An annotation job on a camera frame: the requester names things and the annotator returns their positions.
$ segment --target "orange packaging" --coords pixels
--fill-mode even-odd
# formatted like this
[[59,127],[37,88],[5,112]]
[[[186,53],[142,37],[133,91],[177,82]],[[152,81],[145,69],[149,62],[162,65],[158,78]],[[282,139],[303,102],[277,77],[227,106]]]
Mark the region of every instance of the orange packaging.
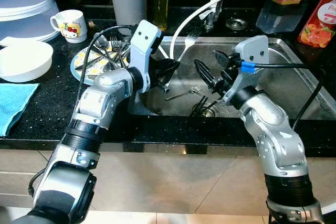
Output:
[[336,0],[320,0],[313,14],[303,27],[298,41],[324,48],[336,31]]

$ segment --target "faucet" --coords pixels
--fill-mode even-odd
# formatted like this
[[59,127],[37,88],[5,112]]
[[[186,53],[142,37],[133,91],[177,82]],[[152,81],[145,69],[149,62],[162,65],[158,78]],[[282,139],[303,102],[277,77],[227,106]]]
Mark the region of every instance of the faucet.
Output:
[[205,18],[204,27],[207,33],[214,29],[214,23],[218,20],[219,14],[222,11],[222,2],[216,3],[210,9],[200,14],[200,19],[203,20]]

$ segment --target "blue cable tie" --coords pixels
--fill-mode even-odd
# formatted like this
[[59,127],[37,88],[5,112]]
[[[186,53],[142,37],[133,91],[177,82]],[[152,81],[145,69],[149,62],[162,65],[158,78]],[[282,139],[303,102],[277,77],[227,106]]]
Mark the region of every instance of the blue cable tie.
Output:
[[254,73],[256,71],[255,63],[243,61],[241,63],[241,70],[243,72]]

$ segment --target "cartoon print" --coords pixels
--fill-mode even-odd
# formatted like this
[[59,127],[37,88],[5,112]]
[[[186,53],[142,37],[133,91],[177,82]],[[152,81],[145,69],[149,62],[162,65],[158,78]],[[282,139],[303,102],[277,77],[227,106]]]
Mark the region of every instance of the cartoon print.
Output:
[[76,23],[70,25],[63,23],[61,32],[66,38],[76,38],[80,36],[80,26]]

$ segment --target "stainless steel sink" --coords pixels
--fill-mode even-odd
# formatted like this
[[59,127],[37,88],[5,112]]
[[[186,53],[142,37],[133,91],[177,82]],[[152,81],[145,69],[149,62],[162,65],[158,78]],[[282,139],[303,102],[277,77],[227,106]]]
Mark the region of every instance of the stainless steel sink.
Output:
[[[178,56],[184,49],[184,37],[177,40],[175,55]],[[220,50],[231,54],[236,44],[246,38],[222,38],[222,37],[201,37],[196,44],[186,53],[170,83],[170,91],[164,94],[162,89],[154,88],[140,96],[145,108],[157,115],[189,116],[193,106],[201,99],[202,95],[208,97],[210,104],[219,98],[218,94],[211,94],[207,85],[199,77],[194,67],[194,59],[206,63],[215,76],[219,76],[221,67],[212,55],[212,50]],[[165,37],[162,47],[169,51],[171,37]],[[281,40],[269,38],[270,63],[301,63],[293,51]],[[156,59],[162,59],[159,51],[154,55]],[[264,71],[257,89],[263,89],[270,98],[281,106],[294,119],[309,95],[314,90],[318,81],[309,70],[305,69],[267,69]],[[187,92],[197,87],[199,93],[188,93],[178,98],[165,101],[173,95]],[[146,110],[137,110],[136,114],[148,114]],[[216,104],[210,110],[203,113],[204,116],[215,117],[238,117],[239,113],[233,106],[222,106]],[[314,120],[336,120],[336,102],[331,95],[322,88],[318,96],[309,106],[302,117],[303,119]]]

